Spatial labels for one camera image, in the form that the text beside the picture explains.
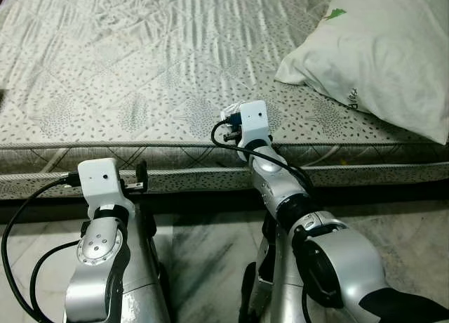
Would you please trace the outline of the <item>silver robot left leg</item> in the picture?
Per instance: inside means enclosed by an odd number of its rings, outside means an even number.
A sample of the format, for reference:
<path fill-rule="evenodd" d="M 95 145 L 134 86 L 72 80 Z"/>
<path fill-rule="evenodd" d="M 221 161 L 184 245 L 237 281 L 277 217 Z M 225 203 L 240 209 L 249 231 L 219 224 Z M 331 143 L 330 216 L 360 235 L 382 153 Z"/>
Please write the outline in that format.
<path fill-rule="evenodd" d="M 151 211 L 133 202 L 128 221 L 130 260 L 123 278 L 121 323 L 173 323 L 167 269 L 154 245 L 156 226 Z"/>

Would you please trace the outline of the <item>white quilted mattress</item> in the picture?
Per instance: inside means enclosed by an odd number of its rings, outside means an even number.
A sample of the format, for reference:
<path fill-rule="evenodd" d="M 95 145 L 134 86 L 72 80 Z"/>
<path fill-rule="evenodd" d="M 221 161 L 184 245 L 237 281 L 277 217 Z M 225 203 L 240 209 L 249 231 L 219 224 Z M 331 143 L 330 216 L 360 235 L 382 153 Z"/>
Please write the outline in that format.
<path fill-rule="evenodd" d="M 0 0 L 0 200 L 111 157 L 150 192 L 250 188 L 210 131 L 263 100 L 273 146 L 316 186 L 447 178 L 446 146 L 276 82 L 330 0 Z"/>

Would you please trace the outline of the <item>silver robot right leg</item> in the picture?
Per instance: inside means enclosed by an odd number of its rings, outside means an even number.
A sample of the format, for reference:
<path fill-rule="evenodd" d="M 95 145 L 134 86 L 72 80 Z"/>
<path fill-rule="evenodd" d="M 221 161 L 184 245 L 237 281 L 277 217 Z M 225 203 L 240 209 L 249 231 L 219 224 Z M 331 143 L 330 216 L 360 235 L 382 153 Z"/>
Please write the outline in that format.
<path fill-rule="evenodd" d="M 256 261 L 247 265 L 243 274 L 239 323 L 260 323 L 272 301 L 278 228 L 278 221 L 267 213 L 261 227 L 263 240 Z"/>

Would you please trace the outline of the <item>white pillow green tree print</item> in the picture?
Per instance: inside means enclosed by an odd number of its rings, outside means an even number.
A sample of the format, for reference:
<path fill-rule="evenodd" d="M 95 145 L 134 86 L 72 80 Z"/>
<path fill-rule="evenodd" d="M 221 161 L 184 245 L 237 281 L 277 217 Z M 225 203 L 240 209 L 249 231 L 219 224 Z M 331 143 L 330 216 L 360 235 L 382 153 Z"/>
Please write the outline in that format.
<path fill-rule="evenodd" d="M 445 145 L 449 0 L 330 0 L 275 79 Z"/>

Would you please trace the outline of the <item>silver robot leg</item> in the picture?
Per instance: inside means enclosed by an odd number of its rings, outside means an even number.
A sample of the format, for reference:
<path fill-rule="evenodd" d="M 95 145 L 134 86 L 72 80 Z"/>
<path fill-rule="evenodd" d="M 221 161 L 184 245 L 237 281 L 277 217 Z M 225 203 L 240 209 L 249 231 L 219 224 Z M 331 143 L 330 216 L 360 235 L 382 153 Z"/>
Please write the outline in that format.
<path fill-rule="evenodd" d="M 261 227 L 263 240 L 256 261 L 247 265 L 243 274 L 239 323 L 260 323 L 272 301 L 278 228 L 278 221 L 267 213 Z"/>
<path fill-rule="evenodd" d="M 156 226 L 151 211 L 133 202 L 128 221 L 130 260 L 123 278 L 121 323 L 173 323 L 167 269 L 154 245 Z"/>

